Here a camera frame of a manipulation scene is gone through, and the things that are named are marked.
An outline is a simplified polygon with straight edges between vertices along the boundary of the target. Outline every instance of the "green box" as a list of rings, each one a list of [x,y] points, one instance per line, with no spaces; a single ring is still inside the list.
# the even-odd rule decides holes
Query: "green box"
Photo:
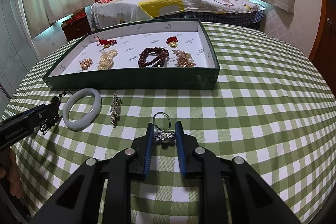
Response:
[[[179,39],[177,50],[192,51],[196,67],[177,67],[173,49],[166,44],[166,39],[174,35]],[[108,49],[100,46],[101,49],[97,50],[99,41],[96,36],[100,39],[116,39],[117,44]],[[138,56],[146,47],[168,49],[170,57],[166,67],[139,68]],[[96,70],[101,51],[113,48],[118,50],[114,58],[115,65],[109,70]],[[88,71],[80,71],[78,60],[81,56],[93,59],[94,64]],[[48,87],[56,90],[214,89],[219,70],[214,49],[199,20],[148,20],[119,24],[85,35],[55,62],[43,80]]]

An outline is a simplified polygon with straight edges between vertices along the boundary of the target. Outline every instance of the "tablecloth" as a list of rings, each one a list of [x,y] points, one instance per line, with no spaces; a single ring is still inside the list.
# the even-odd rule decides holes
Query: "tablecloth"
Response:
[[[216,155],[246,159],[301,222],[314,216],[335,184],[334,95],[294,46],[256,30],[204,26],[221,67],[214,90],[100,90],[101,112],[85,130],[73,132],[62,120],[45,136],[38,132],[15,144],[32,214],[87,158],[113,157],[145,134],[156,112],[164,111],[173,123],[181,120],[185,132]],[[61,92],[50,91],[42,77],[73,43],[29,71],[3,119],[49,103]],[[113,128],[110,105],[115,92],[123,105]],[[70,118],[85,115],[93,100],[79,100]],[[175,147],[157,146],[148,179],[131,184],[132,223],[193,224],[197,215],[197,181],[181,178]]]

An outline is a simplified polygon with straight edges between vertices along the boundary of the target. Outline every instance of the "white bangle bracelet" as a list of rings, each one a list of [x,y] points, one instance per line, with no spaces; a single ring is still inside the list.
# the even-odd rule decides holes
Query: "white bangle bracelet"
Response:
[[[79,119],[78,121],[71,122],[69,121],[69,112],[70,109],[73,107],[75,102],[87,95],[93,95],[94,96],[94,103],[93,107],[83,118]],[[70,129],[81,129],[85,128],[90,124],[90,122],[93,121],[93,119],[97,116],[97,114],[100,112],[100,106],[101,106],[101,97],[97,90],[95,89],[83,89],[77,91],[73,96],[70,97],[70,99],[67,101],[67,103],[64,106],[63,110],[63,120],[66,126]]]

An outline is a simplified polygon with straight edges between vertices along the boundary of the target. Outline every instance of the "door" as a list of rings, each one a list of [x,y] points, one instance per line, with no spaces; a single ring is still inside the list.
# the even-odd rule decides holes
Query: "door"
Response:
[[[323,31],[313,64],[336,96],[336,8],[330,0],[323,0],[320,27]]]
[[[18,19],[15,0],[0,0],[0,117],[4,103],[36,63]]]

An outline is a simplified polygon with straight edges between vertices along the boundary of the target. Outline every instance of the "nightstand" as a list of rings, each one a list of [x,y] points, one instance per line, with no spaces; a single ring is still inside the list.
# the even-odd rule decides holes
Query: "nightstand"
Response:
[[[89,25],[89,21],[87,19],[87,16],[75,20],[72,23],[69,23],[68,25],[65,25],[62,28],[65,36],[67,37],[68,41],[71,41],[75,38],[80,38],[83,35],[86,35],[87,33],[91,32],[91,27]]]

